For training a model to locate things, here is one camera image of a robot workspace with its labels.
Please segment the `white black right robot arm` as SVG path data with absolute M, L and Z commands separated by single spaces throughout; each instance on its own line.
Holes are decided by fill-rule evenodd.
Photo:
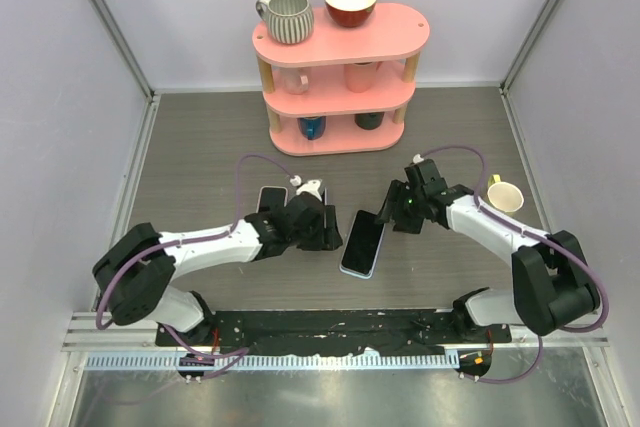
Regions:
M 538 336 L 574 330 L 574 321 L 604 311 L 604 301 L 577 238 L 550 234 L 515 221 L 470 188 L 450 186 L 431 159 L 414 161 L 405 180 L 390 183 L 376 221 L 397 232 L 418 234 L 424 222 L 464 235 L 511 270 L 508 290 L 481 288 L 460 298 L 451 318 L 457 338 L 472 342 L 489 325 L 520 324 Z

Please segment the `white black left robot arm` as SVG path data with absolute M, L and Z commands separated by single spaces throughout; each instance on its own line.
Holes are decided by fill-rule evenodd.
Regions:
M 93 267 L 101 294 L 96 326 L 151 320 L 159 326 L 160 345 L 203 345 L 213 336 L 216 317 L 199 293 L 172 287 L 175 279 L 274 258 L 290 247 L 335 251 L 342 243 L 336 209 L 314 184 L 300 187 L 285 204 L 222 227 L 172 233 L 138 224 Z

